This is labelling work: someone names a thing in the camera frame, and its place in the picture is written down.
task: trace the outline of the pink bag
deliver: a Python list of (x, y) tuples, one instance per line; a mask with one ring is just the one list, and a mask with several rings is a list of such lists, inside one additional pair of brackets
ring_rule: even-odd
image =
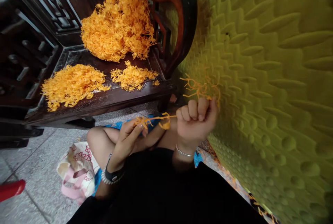
[[(85, 169), (82, 169), (82, 170), (74, 173), (72, 166), (70, 166), (66, 173), (65, 179), (63, 180), (63, 183), (61, 185), (62, 194), (64, 196), (67, 196), (71, 199), (76, 200), (79, 206), (86, 199), (86, 189), (82, 188), (82, 182), (83, 182), (86, 174), (87, 174), (87, 171)], [(71, 187), (68, 187), (67, 183), (70, 179), (77, 179), (77, 180), (74, 184), (72, 184)]]
[(61, 192), (81, 205), (95, 192), (95, 174), (99, 170), (88, 142), (73, 143), (57, 166), (63, 178)]

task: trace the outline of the chair seat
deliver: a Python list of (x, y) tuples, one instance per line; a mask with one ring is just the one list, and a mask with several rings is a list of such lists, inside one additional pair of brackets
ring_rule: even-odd
[[(154, 86), (153, 81), (147, 81), (141, 91), (128, 92), (120, 88), (120, 85), (113, 83), (110, 71), (113, 69), (125, 69), (125, 61), (129, 60), (132, 65), (138, 68), (148, 68), (157, 71), (160, 75), (157, 79), (160, 81), (159, 86)], [(65, 107), (61, 105), (55, 112), (48, 112), (47, 100), (43, 96), (38, 107), (29, 110), (25, 117), (24, 124), (47, 126), (52, 122), (52, 126), (62, 125), (68, 122), (100, 115), (126, 107), (132, 107), (141, 103), (160, 100), (174, 93), (176, 87), (171, 81), (165, 80), (158, 61), (157, 48), (151, 48), (148, 59), (142, 61), (133, 60), (132, 54), (126, 54), (125, 59), (120, 63), (100, 60), (93, 56), (83, 45), (64, 48), (61, 57), (54, 71), (59, 71), (66, 65), (84, 64), (91, 65), (104, 72), (106, 75), (104, 85), (110, 86), (111, 89), (105, 92), (96, 92), (91, 99), (83, 99), (74, 107)]]

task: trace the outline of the floor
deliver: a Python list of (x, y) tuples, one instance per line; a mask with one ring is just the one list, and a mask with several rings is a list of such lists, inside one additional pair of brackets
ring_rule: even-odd
[[(157, 103), (151, 102), (94, 118), (97, 126), (107, 125), (156, 113), (156, 108)], [(72, 143), (86, 140), (87, 132), (46, 127), (26, 148), (0, 150), (0, 184), (26, 181), (21, 195), (0, 203), (1, 223), (66, 223), (74, 215), (78, 205), (62, 195), (56, 166)]]

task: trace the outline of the wooden chair leg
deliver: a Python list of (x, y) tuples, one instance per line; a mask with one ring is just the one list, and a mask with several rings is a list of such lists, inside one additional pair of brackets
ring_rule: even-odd
[(159, 100), (157, 109), (160, 113), (166, 112), (172, 94), (169, 94)]
[(28, 146), (29, 139), (8, 139), (8, 140), (0, 140), (0, 149), (7, 148), (24, 148)]
[(80, 118), (73, 121), (66, 122), (67, 125), (64, 128), (67, 129), (91, 129), (92, 127), (95, 127), (95, 119), (92, 117), (87, 118)]

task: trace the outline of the yellow-green padded wall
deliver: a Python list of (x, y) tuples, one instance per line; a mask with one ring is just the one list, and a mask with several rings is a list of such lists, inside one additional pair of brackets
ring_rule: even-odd
[[(198, 0), (195, 39), (179, 66), (199, 82), (208, 66), (219, 82), (210, 143), (282, 223), (326, 223), (332, 212), (332, 5)], [(175, 29), (175, 11), (167, 14)]]

